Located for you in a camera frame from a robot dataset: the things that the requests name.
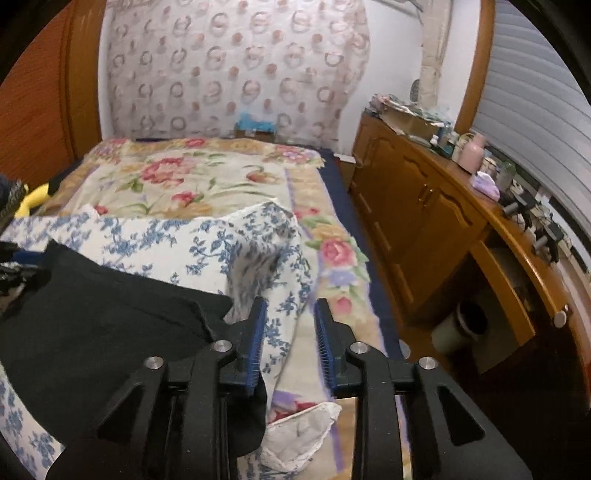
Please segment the grey window roller blind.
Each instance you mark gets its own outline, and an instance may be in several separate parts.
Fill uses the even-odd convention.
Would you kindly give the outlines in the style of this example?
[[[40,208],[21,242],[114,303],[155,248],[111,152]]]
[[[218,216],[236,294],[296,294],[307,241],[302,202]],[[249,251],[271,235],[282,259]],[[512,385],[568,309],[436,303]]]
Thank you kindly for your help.
[[[563,60],[510,2],[495,3],[473,129],[590,227],[590,105]]]

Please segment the blue item on box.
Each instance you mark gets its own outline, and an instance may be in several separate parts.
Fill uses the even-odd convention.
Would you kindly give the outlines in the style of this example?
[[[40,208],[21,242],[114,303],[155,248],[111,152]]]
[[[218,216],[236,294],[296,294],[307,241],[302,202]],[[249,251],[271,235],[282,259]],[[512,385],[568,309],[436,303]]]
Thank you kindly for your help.
[[[276,133],[276,124],[272,121],[256,119],[252,114],[243,112],[239,115],[238,121],[235,123],[235,129],[274,134]]]

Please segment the yellow plush toy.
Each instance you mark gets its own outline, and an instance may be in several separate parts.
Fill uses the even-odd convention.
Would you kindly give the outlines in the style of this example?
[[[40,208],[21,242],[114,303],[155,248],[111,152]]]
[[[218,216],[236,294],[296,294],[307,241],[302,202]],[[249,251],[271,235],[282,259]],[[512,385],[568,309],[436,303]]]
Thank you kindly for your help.
[[[14,213],[14,217],[15,218],[29,217],[32,210],[36,209],[37,207],[40,207],[43,203],[45,203],[50,198],[51,198],[51,196],[49,194],[49,184],[48,183],[45,183],[45,184],[35,188],[34,190],[28,192],[24,196],[19,208]]]

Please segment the circle patterned lace curtain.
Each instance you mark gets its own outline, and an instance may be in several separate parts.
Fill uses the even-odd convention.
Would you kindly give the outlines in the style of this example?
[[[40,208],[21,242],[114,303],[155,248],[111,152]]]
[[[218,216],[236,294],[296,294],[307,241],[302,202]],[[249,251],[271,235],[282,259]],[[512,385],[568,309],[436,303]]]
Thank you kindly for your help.
[[[370,56],[361,1],[112,1],[109,107],[127,138],[226,137],[243,112],[335,148]]]

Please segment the black garment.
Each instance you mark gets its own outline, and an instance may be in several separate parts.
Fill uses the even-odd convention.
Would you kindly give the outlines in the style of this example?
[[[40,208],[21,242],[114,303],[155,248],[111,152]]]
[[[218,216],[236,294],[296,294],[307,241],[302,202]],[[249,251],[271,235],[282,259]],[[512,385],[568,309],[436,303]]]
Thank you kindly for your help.
[[[145,359],[175,362],[224,337],[231,299],[100,266],[51,243],[46,282],[1,319],[1,433],[49,470]]]

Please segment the dark patterned folded cloth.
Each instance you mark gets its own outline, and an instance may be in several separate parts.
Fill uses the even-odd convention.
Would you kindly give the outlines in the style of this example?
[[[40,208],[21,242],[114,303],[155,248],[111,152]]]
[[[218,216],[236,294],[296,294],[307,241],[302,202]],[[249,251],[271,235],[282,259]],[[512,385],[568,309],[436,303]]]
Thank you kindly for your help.
[[[11,223],[23,199],[27,188],[21,180],[10,180],[5,175],[0,177],[0,231],[3,232]]]

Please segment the cardboard box with papers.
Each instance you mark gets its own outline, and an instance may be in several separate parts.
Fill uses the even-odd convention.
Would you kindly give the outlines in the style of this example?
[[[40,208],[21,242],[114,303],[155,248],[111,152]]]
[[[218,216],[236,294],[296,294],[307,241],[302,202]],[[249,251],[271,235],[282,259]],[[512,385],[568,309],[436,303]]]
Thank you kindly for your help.
[[[440,130],[451,127],[451,122],[446,117],[414,104],[401,102],[396,96],[374,94],[370,106],[398,134],[430,140]]]

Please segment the beige tied side curtain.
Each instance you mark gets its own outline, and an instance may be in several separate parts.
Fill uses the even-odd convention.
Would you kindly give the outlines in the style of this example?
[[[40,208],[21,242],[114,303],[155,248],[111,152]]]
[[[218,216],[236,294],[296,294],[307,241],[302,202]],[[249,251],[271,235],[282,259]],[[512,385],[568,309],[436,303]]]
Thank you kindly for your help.
[[[425,1],[423,7],[419,104],[424,109],[433,109],[438,105],[441,71],[449,41],[453,1]]]

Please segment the purple cloth pouch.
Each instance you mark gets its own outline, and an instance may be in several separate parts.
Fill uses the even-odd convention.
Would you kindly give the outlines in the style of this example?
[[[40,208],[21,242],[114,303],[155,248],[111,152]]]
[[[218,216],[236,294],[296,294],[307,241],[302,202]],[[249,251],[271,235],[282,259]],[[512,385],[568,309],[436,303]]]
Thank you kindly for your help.
[[[488,173],[482,171],[476,172],[470,178],[470,185],[475,191],[480,192],[492,201],[499,201],[500,190],[495,180]]]

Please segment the wooden louvered wardrobe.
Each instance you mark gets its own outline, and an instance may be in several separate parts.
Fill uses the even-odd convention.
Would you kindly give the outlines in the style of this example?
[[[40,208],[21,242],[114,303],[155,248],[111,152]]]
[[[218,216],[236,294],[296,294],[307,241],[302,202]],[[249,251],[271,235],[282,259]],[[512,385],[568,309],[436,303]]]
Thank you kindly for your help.
[[[101,140],[104,1],[1,4],[1,172],[30,187],[66,171]]]

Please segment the blue floral white quilt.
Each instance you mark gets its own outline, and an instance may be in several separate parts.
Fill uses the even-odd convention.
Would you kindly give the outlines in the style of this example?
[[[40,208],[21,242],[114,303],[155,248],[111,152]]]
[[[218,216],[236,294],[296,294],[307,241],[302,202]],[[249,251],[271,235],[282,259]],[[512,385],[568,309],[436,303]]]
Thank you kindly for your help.
[[[220,218],[116,218],[90,207],[64,216],[14,220],[3,239],[33,252],[55,241],[95,263],[178,287],[224,294],[228,322],[266,299],[260,359],[269,429],[256,452],[242,457],[243,479],[327,479],[329,432],[339,406],[318,370],[312,304],[318,258],[293,212],[274,202]]]

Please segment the pink floral beige blanket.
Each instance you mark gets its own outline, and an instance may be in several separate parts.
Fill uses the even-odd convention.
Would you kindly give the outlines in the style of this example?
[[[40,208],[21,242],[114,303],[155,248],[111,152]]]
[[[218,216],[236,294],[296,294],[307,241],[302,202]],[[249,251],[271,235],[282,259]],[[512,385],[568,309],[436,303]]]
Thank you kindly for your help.
[[[274,202],[293,212],[318,258],[318,299],[356,338],[386,352],[400,350],[386,287],[370,261],[367,238],[331,151],[249,139],[133,142],[95,146],[39,212],[68,216],[90,207],[103,216],[191,220],[220,218]],[[353,402],[329,432],[327,479],[353,468]]]

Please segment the small white desk fan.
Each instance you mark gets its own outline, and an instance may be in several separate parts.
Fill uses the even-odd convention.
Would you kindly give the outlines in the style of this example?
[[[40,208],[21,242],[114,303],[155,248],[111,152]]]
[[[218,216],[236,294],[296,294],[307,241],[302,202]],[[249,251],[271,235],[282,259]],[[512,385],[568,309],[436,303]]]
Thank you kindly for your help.
[[[416,79],[412,83],[410,95],[409,95],[412,103],[417,103],[419,101],[419,93],[420,93],[420,80]]]

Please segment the long wooden sideboard cabinet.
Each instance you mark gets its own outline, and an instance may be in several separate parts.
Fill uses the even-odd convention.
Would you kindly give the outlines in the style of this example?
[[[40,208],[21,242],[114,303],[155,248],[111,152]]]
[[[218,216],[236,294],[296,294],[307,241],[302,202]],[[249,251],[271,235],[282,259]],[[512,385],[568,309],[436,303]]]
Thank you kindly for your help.
[[[468,174],[363,114],[352,193],[404,327],[540,476],[590,464],[590,290]]]

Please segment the pink thermos jug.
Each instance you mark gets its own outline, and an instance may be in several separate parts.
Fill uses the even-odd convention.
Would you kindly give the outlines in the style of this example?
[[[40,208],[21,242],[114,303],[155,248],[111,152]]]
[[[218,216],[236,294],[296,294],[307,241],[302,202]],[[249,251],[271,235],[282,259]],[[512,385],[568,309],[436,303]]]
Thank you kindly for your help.
[[[459,166],[470,174],[476,173],[482,164],[486,139],[483,135],[475,133],[473,138],[464,146],[459,157]]]

